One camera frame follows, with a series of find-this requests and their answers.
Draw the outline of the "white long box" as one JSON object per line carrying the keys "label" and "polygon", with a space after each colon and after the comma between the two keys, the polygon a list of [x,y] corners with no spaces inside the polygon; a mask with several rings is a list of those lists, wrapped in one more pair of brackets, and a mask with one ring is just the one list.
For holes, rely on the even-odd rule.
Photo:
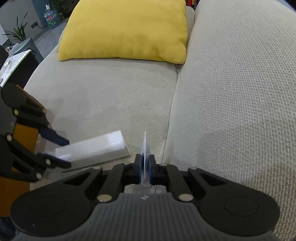
{"label": "white long box", "polygon": [[87,166],[130,156],[121,131],[107,133],[74,144],[46,151],[52,157],[69,162],[71,167],[63,171],[80,169]]}

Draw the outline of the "white marble coffee table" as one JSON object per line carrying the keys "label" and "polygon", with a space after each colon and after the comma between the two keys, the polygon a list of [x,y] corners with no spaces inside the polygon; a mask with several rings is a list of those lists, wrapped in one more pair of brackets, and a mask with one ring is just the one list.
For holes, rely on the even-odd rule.
{"label": "white marble coffee table", "polygon": [[9,57],[4,65],[1,67],[1,87],[4,87],[5,83],[11,77],[12,73],[21,64],[21,62],[31,53],[31,50],[24,51],[22,53],[16,54]]}

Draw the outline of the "grey round stool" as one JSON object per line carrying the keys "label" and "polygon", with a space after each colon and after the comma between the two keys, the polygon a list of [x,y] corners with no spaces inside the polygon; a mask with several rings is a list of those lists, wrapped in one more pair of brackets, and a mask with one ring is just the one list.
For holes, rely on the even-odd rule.
{"label": "grey round stool", "polygon": [[43,61],[43,56],[41,55],[40,51],[38,50],[37,46],[35,45],[32,38],[28,38],[21,42],[13,51],[13,55],[22,53],[24,51],[31,50],[32,54],[36,58],[36,60],[41,63]]}

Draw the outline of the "beige sofa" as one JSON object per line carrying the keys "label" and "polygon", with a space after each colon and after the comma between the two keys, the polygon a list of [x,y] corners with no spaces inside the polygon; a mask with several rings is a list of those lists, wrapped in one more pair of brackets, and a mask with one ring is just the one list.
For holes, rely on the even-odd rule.
{"label": "beige sofa", "polygon": [[295,12],[277,1],[200,1],[183,65],[58,60],[25,90],[76,143],[121,131],[134,161],[147,137],[157,162],[198,167],[273,197],[275,233],[295,238]]}

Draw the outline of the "potted green plant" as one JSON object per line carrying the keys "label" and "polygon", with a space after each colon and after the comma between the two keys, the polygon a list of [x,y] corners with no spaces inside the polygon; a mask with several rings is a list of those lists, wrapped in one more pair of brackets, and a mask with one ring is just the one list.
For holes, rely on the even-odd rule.
{"label": "potted green plant", "polygon": [[19,23],[19,18],[18,16],[16,17],[16,27],[13,28],[13,31],[5,31],[3,36],[11,36],[13,38],[13,41],[20,41],[23,42],[27,39],[26,33],[25,33],[25,28],[28,23],[23,23],[26,16],[28,15],[28,12],[24,15],[22,21]]}

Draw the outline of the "water jug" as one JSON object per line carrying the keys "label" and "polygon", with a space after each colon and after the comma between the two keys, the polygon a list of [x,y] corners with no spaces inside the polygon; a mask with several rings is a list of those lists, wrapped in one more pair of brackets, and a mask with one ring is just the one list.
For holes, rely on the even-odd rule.
{"label": "water jug", "polygon": [[57,27],[61,23],[58,12],[55,9],[52,9],[50,7],[50,4],[46,4],[44,18],[45,18],[46,23],[50,29]]}

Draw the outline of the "yellow pillow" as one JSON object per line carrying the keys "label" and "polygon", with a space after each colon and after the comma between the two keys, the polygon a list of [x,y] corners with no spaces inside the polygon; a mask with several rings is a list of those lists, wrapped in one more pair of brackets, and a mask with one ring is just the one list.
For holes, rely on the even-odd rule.
{"label": "yellow pillow", "polygon": [[58,60],[125,58],[185,63],[185,1],[79,1]]}

